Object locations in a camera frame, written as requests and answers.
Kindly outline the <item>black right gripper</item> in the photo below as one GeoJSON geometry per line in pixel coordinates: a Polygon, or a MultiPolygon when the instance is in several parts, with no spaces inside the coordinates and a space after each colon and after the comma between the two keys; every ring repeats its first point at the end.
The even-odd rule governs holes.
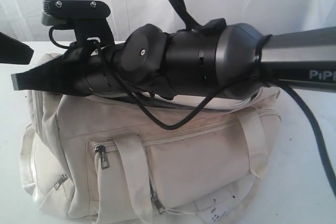
{"type": "Polygon", "coordinates": [[[102,56],[97,42],[68,49],[63,54],[45,54],[35,67],[11,75],[13,89],[62,92],[78,97],[122,93],[102,56]]]}

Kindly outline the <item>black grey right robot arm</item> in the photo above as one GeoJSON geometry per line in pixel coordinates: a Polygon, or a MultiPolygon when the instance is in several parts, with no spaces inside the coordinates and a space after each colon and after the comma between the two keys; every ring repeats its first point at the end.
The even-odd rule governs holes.
{"type": "Polygon", "coordinates": [[[116,44],[101,1],[45,0],[43,24],[73,30],[65,52],[12,74],[15,90],[89,95],[220,97],[244,100],[278,83],[335,91],[335,28],[263,35],[223,18],[199,24],[184,0],[169,0],[185,28],[169,34],[146,24],[116,44]]]}

